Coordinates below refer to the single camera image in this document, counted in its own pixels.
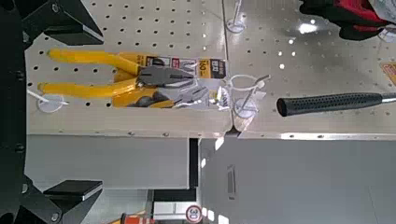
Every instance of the yellow object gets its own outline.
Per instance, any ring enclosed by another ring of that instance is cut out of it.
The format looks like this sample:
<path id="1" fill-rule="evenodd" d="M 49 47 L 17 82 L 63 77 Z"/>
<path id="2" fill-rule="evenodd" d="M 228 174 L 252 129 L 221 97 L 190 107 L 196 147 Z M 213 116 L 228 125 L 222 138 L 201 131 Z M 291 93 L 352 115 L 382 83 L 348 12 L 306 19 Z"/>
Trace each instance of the yellow object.
<path id="1" fill-rule="evenodd" d="M 396 85 L 396 63 L 381 63 L 382 71 L 390 78 L 393 85 Z"/>
<path id="2" fill-rule="evenodd" d="M 200 78 L 211 78 L 210 71 L 210 60 L 202 59 L 199 65 L 199 77 Z"/>
<path id="3" fill-rule="evenodd" d="M 136 89 L 136 78 L 106 86 L 82 86 L 75 83 L 39 83 L 37 87 L 44 94 L 61 94 L 81 98 L 113 97 Z"/>
<path id="4" fill-rule="evenodd" d="M 140 67 L 139 64 L 133 61 L 104 51 L 51 49 L 48 55 L 51 59 L 63 63 L 105 63 L 134 76 L 138 75 Z"/>

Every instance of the sign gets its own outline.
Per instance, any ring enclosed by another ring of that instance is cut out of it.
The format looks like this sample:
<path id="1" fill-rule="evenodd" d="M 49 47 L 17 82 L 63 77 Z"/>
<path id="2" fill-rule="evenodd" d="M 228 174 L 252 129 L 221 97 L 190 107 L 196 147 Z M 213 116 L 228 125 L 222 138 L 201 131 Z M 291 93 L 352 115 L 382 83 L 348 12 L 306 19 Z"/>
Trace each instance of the sign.
<path id="1" fill-rule="evenodd" d="M 190 206 L 186 211 L 186 219 L 190 223 L 199 223 L 202 220 L 202 210 L 198 205 Z"/>

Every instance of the pliers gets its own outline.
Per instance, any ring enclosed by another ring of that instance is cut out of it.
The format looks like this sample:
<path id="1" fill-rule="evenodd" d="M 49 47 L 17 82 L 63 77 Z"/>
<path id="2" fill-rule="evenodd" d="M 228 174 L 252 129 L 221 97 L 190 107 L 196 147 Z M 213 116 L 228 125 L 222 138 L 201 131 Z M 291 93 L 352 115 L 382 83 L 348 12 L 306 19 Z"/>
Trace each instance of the pliers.
<path id="1" fill-rule="evenodd" d="M 184 108 L 201 103 L 201 99 L 209 93 L 207 87 L 194 87 L 181 93 L 175 100 L 170 100 L 162 93 L 156 91 L 152 97 L 142 97 L 131 107 L 152 107 L 152 108 Z"/>
<path id="2" fill-rule="evenodd" d="M 83 86 L 75 83 L 39 83 L 43 93 L 69 95 L 81 98 L 116 97 L 123 94 L 137 99 L 152 96 L 158 87 L 182 88 L 193 83 L 194 75 L 176 68 L 143 67 L 120 55 L 103 51 L 52 49 L 51 59 L 64 63 L 106 63 L 129 74 L 123 81 L 105 86 Z"/>
<path id="3" fill-rule="evenodd" d="M 181 93 L 174 101 L 175 108 L 183 108 L 201 103 L 201 99 L 209 93 L 207 87 L 195 87 Z"/>

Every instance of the display shelf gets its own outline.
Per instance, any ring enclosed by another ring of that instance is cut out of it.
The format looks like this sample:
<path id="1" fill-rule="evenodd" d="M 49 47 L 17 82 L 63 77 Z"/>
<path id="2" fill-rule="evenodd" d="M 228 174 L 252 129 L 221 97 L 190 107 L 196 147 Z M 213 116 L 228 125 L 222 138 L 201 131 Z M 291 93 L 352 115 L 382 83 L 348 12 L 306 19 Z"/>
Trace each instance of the display shelf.
<path id="1" fill-rule="evenodd" d="M 105 36 L 108 52 L 147 52 L 188 58 L 225 58 L 222 3 L 191 0 L 83 1 Z M 70 48 L 41 35 L 26 50 L 28 89 L 39 82 L 109 84 L 114 68 L 98 64 L 52 61 L 46 52 Z M 231 129 L 230 111 L 114 108 L 111 99 L 65 97 L 70 105 L 52 114 L 37 109 L 28 96 L 29 134 L 150 137 L 219 137 Z"/>
<path id="2" fill-rule="evenodd" d="M 395 61 L 396 44 L 376 37 L 361 42 L 341 39 L 335 25 L 300 13 L 301 3 L 244 1 L 239 19 L 247 29 L 227 34 L 233 75 L 272 76 L 256 117 L 234 116 L 240 137 L 395 140 L 396 104 L 289 118 L 278 115 L 279 97 L 396 91 L 380 67 Z M 233 17 L 233 8 L 234 0 L 225 0 L 226 20 Z M 234 92 L 233 100 L 244 96 Z"/>

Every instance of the red fabric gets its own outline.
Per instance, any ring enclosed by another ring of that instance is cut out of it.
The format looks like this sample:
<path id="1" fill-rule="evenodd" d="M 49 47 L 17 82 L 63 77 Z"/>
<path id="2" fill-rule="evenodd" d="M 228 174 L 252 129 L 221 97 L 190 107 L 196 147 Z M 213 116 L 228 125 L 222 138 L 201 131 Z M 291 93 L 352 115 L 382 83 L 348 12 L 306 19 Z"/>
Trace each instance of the red fabric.
<path id="1" fill-rule="evenodd" d="M 336 5 L 343 7 L 368 21 L 387 23 L 376 15 L 368 0 L 338 0 Z"/>
<path id="2" fill-rule="evenodd" d="M 375 32 L 375 31 L 378 31 L 378 27 L 372 27 L 372 26 L 354 25 L 353 28 L 355 28 L 355 30 L 361 31 L 361 32 Z"/>

